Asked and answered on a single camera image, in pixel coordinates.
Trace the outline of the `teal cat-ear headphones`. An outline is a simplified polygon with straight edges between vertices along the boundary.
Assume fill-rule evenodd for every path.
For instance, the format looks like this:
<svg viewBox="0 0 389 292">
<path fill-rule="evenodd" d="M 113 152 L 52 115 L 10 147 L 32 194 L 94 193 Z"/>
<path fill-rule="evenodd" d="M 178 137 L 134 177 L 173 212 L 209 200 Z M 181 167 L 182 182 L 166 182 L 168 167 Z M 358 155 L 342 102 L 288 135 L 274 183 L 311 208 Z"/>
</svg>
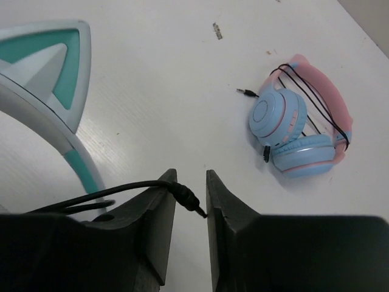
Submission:
<svg viewBox="0 0 389 292">
<path fill-rule="evenodd" d="M 91 74 L 91 29 L 76 19 L 1 29 L 1 111 L 53 146 L 86 193 L 105 188 L 77 137 Z"/>
</svg>

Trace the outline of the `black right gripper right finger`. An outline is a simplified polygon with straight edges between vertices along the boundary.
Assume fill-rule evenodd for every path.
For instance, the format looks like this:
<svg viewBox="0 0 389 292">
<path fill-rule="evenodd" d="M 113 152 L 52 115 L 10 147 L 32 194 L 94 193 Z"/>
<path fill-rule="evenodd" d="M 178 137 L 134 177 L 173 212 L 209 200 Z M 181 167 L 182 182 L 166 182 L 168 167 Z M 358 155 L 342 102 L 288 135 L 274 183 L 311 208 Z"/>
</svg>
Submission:
<svg viewBox="0 0 389 292">
<path fill-rule="evenodd" d="M 213 291 L 387 291 L 388 223 L 261 215 L 206 174 Z"/>
</svg>

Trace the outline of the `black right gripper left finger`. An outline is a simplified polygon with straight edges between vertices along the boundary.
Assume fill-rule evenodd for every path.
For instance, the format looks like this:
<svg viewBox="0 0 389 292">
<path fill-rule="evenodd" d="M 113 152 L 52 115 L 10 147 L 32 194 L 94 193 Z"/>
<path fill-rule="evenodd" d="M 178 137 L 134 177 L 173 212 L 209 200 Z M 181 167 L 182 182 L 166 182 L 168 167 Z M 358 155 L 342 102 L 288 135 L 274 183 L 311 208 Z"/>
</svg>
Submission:
<svg viewBox="0 0 389 292">
<path fill-rule="evenodd" d="M 176 202 L 175 169 L 91 221 L 71 218 L 93 195 L 1 215 L 2 291 L 159 291 Z"/>
</svg>

